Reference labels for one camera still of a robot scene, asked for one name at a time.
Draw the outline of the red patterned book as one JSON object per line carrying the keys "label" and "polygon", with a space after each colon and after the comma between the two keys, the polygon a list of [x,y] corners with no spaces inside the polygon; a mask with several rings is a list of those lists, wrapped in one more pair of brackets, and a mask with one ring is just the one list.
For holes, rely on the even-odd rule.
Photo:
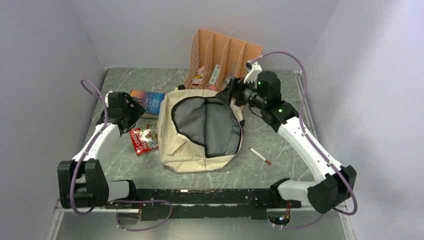
{"label": "red patterned book", "polygon": [[157,122],[151,122],[129,132],[137,157],[159,148]]}

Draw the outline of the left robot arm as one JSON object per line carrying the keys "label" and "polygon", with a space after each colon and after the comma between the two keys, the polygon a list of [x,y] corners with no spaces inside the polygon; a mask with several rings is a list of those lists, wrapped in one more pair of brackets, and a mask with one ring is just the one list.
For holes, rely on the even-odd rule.
{"label": "left robot arm", "polygon": [[115,200],[126,208],[138,203],[134,181],[107,181],[100,161],[115,142],[135,126],[145,110],[127,92],[110,91],[105,102],[107,110],[97,121],[87,144],[71,160],[61,161],[57,167],[59,198],[64,209],[72,207],[71,190],[76,208],[103,207]]}

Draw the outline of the beige canvas backpack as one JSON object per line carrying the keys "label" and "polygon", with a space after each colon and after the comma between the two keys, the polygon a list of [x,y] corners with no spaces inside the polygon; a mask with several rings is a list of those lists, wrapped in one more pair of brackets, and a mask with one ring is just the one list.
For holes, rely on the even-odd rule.
{"label": "beige canvas backpack", "polygon": [[175,173],[225,167],[241,150],[245,120],[241,109],[209,89],[175,90],[160,104],[157,122],[161,163]]}

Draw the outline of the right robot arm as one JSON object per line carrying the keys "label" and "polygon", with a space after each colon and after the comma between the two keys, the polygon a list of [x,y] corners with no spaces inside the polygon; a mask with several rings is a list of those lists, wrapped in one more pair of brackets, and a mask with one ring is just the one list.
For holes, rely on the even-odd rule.
{"label": "right robot arm", "polygon": [[355,214],[356,170],[332,157],[306,129],[300,113],[282,99],[281,81],[275,72],[260,72],[253,83],[249,79],[249,76],[232,78],[216,97],[225,105],[234,103],[237,107],[259,109],[261,119],[292,146],[313,176],[313,181],[285,178],[275,182],[270,202],[275,207],[282,207],[288,201],[309,203],[318,213],[325,214],[330,210],[341,213],[338,205],[352,199],[354,208],[349,214]]}

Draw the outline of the blue cover book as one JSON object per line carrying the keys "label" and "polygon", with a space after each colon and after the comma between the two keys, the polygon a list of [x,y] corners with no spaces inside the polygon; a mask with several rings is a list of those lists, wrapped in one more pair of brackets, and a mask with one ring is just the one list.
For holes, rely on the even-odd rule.
{"label": "blue cover book", "polygon": [[145,113],[141,116],[142,118],[157,119],[166,93],[132,90],[130,96],[144,108]]}

